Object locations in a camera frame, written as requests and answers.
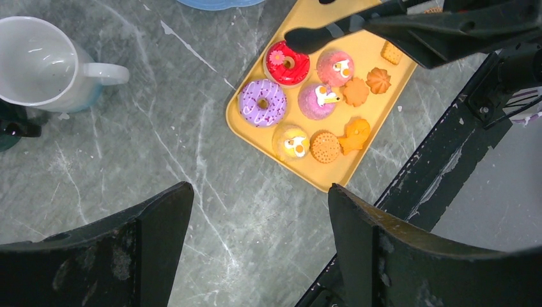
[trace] donut hole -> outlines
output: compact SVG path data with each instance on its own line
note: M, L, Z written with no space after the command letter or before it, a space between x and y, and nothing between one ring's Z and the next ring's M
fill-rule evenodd
M269 102L267 102L267 100L261 98L258 100L258 107L262 110L267 110L267 108L269 107Z
M288 69L292 69L295 66L295 62L291 56L287 56L284 57L283 65Z

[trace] rectangular tray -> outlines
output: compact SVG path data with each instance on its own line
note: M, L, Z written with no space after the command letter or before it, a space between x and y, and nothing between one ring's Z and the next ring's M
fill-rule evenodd
M344 101L340 101L337 103L335 111L328 118L320 121L306 118L299 109L297 95L303 85L292 89L284 89L288 98L288 110L283 122L302 127L309 137L320 130L327 130L337 136L343 136L345 125L352 118L364 118L371 125L371 134L365 142L363 150L353 151L348 155L341 154L334 162L329 164L319 163L310 153L293 162L279 161L274 155L271 144L277 126L257 128L247 123L238 111L237 97L248 82L265 78L262 64L265 51L271 44L283 40L284 34L288 30L298 27L320 28L378 3L380 3L378 0L335 0L331 4L320 4L317 0L298 0L273 39L266 46L264 52L259 56L256 64L247 74L239 89L236 90L226 108L226 121L233 133L323 192L327 192L332 183L346 185L351 179L361 159L373 142L376 133L380 130L399 94L401 94L405 84L414 72L416 64L405 55L403 55L399 65L392 65L384 60L380 56L380 51L385 40L367 31L334 40L322 50L310 55L310 78L304 84L321 83L316 73L316 61L320 53L327 49L340 49L347 52L355 63L355 77L366 80L367 73L375 67L386 69L391 76L392 86L386 93L381 95L370 93L366 103L360 107L348 106Z

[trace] white mug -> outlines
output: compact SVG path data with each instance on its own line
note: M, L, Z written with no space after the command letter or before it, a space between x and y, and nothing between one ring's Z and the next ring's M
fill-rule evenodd
M94 63L64 32L34 17L0 19L0 98L20 106L77 112L103 85L123 84L127 68Z

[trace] mug rim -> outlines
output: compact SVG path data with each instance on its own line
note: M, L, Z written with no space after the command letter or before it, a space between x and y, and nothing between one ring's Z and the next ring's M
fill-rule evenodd
M9 99L8 97L4 97L4 95L2 95L2 93L0 93L0 99L4 100L6 102L9 102L11 104L17 104L19 106L26 106L26 107L37 107L37 106L44 106L45 104L50 104L51 102L54 102L54 101L58 100L59 97L61 97L68 90L70 90L73 87L74 83L75 83L75 76L77 76L77 74L79 73L79 56L77 55L77 49L75 48L74 43L72 43L72 40L68 37L68 35L66 35L66 33L64 33L62 30L60 30L57 26L55 26L55 25L51 24L50 22L48 22L46 20L43 20L43 19L39 19L39 18L32 17L32 16L12 16L12 17L7 17L7 18L0 19L0 26L1 26L1 24L4 24L6 22L10 22L10 21L13 21L13 20L32 20L34 22L37 22L37 23L42 24L44 26L47 26L47 27L53 29L58 34L60 34L60 36L62 38L64 38L64 40L68 43L68 45L72 49L72 52L74 53L74 56L75 56L75 70L74 70L74 75L72 76L72 80L70 80L70 84L68 84L68 86L60 94L58 94L55 97L52 97L50 99L39 101L39 102L20 102L20 101Z

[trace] marble surface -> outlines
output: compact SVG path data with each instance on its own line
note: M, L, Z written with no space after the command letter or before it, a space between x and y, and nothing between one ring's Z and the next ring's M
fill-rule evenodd
M226 103L293 0L221 12L174 0L6 0L128 67L88 111L0 153L0 243L42 240L186 180L196 198L170 306L293 306L335 253L327 195L236 137ZM483 55L418 68L348 187L374 202Z

